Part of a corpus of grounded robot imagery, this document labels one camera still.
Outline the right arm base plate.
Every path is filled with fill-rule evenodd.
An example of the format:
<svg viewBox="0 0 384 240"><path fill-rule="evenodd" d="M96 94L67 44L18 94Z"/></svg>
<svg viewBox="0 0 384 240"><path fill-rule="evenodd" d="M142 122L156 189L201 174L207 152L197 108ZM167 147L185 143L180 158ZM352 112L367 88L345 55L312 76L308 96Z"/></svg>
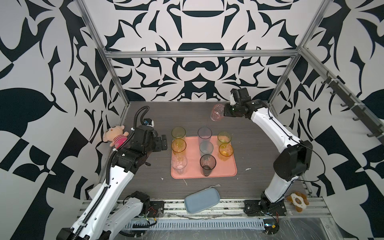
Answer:
<svg viewBox="0 0 384 240"><path fill-rule="evenodd" d="M286 212L287 209L284 201L276 203L270 203L267 199L244 201L244 213L249 217L261 216L263 214L285 216Z"/></svg>

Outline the tall dark grey glass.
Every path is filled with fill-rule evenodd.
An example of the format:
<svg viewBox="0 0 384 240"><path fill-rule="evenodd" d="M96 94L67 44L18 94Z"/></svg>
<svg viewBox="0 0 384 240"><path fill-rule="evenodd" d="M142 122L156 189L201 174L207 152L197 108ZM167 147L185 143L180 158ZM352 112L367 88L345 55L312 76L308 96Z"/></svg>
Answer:
<svg viewBox="0 0 384 240"><path fill-rule="evenodd" d="M216 167L216 158L212 155L206 154L200 158L200 166L202 168L203 176L208 177L213 169Z"/></svg>

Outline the pink plastic tray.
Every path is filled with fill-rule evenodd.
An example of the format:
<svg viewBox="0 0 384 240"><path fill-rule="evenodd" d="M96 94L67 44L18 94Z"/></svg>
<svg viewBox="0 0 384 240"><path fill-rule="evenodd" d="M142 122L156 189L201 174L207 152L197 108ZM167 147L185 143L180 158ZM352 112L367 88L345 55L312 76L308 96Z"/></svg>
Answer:
<svg viewBox="0 0 384 240"><path fill-rule="evenodd" d="M221 178L221 177L233 177L237 174L237 165L234 155L223 161L219 157L219 146L217 136L211 137L211 143L214 146L213 156L215 157L217 164L209 175L210 178ZM187 148L185 150L187 165L182 168L183 173L179 172L171 166L171 176L174 179L198 179L205 178L203 174L203 168L200 165L200 145L198 137L186 137Z"/></svg>

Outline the orange white plush toy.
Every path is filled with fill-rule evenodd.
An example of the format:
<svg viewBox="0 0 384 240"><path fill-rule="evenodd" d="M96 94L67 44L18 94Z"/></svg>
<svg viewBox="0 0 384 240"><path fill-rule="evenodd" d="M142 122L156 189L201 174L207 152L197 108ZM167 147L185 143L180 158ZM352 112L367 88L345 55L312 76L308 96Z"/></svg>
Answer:
<svg viewBox="0 0 384 240"><path fill-rule="evenodd" d="M307 196L300 192L294 192L286 197L286 200L290 202L298 213L301 213L309 205Z"/></svg>

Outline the teal frosted cup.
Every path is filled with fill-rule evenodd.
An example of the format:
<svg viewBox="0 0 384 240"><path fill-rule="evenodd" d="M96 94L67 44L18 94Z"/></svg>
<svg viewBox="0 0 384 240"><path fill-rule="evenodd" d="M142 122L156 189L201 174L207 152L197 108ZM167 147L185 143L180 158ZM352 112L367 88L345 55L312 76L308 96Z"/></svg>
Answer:
<svg viewBox="0 0 384 240"><path fill-rule="evenodd" d="M200 143L199 149L201 156L211 155L213 153L214 146L211 142L203 141Z"/></svg>

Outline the small green glass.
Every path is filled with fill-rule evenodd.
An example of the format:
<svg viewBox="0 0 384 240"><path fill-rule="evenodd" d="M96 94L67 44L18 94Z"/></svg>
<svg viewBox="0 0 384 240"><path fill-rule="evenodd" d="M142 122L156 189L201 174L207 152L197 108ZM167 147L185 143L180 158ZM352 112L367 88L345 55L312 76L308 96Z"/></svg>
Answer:
<svg viewBox="0 0 384 240"><path fill-rule="evenodd" d="M218 146L220 146L222 144L229 144L232 140L232 136L230 133L223 131L218 133L217 139Z"/></svg>

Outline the tall green glass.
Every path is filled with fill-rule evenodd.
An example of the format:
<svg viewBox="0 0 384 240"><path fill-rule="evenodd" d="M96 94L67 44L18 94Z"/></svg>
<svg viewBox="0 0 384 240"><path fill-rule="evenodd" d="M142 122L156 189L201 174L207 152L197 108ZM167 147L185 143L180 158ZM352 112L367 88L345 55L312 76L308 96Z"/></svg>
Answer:
<svg viewBox="0 0 384 240"><path fill-rule="evenodd" d="M177 139L184 140L186 138L186 130L183 127L174 127L171 131L171 135L173 140L177 140Z"/></svg>

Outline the tall amber glass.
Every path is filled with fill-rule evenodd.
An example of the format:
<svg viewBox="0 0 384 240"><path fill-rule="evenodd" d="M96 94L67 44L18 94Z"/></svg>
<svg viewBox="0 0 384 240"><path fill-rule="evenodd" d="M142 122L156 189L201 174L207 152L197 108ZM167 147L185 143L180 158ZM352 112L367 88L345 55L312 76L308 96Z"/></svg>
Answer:
<svg viewBox="0 0 384 240"><path fill-rule="evenodd" d="M175 139L172 142L172 152L175 156L185 156L186 155L186 149L187 149L187 143L183 139Z"/></svg>

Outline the pink plush doll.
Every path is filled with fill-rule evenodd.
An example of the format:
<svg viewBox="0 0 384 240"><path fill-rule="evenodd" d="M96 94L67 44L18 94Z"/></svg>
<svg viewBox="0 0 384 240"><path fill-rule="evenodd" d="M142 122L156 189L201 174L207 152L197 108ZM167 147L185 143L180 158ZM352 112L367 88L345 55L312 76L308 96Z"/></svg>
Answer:
<svg viewBox="0 0 384 240"><path fill-rule="evenodd" d="M118 149L128 139L129 133L124 131L125 126L115 126L103 134L103 142L110 142L110 147Z"/></svg>

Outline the tall blue glass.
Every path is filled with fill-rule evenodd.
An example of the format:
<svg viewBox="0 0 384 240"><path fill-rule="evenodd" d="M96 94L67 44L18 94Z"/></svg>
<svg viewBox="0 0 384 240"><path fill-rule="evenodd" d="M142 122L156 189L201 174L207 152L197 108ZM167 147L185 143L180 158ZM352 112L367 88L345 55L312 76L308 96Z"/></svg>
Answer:
<svg viewBox="0 0 384 240"><path fill-rule="evenodd" d="M198 142L199 145L203 142L209 142L212 137L212 130L208 127L201 127L198 129Z"/></svg>

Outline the clear stemmed glass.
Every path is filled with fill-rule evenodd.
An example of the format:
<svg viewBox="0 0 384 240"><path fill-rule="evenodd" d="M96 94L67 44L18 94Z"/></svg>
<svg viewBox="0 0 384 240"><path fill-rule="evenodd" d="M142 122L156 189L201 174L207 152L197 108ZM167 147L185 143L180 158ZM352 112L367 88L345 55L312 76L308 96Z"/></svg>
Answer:
<svg viewBox="0 0 384 240"><path fill-rule="evenodd" d="M184 155L172 157L172 169L179 175L183 175L188 164L188 159Z"/></svg>

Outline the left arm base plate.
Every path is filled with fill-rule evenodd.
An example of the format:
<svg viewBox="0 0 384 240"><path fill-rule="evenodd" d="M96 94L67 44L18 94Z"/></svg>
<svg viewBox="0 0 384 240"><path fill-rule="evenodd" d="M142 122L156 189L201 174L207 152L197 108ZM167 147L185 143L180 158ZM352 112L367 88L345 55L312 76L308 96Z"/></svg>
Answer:
<svg viewBox="0 0 384 240"><path fill-rule="evenodd" d="M144 204L144 214L148 218L156 218L164 213L164 201L149 201Z"/></svg>

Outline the small yellow glass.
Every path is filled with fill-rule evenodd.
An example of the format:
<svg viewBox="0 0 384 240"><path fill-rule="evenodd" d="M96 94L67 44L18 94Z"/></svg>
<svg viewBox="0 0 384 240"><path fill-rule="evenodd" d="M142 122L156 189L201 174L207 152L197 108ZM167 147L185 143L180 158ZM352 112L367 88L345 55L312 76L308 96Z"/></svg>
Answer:
<svg viewBox="0 0 384 240"><path fill-rule="evenodd" d="M230 143L221 144L219 146L219 159L222 161L229 160L234 154L234 149Z"/></svg>

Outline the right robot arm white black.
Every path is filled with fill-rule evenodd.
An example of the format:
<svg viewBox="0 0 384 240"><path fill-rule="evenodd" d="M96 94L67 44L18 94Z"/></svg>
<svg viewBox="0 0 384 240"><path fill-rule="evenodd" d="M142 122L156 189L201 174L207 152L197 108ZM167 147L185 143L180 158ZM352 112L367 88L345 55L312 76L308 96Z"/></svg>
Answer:
<svg viewBox="0 0 384 240"><path fill-rule="evenodd" d="M252 100L246 88L232 89L225 117L245 117L258 125L272 140L280 155L273 163L274 176L263 191L259 209L267 212L283 203L285 194L310 167L313 145L289 132L272 114L267 102Z"/></svg>

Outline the small pink glass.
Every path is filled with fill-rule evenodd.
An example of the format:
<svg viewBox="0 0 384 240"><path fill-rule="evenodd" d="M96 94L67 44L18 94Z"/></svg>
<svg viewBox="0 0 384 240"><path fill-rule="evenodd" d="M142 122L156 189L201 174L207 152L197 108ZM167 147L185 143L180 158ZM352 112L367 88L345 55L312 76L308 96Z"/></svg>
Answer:
<svg viewBox="0 0 384 240"><path fill-rule="evenodd" d="M223 104L216 104L211 112L211 120L214 122L220 121L224 117L224 109L225 105Z"/></svg>

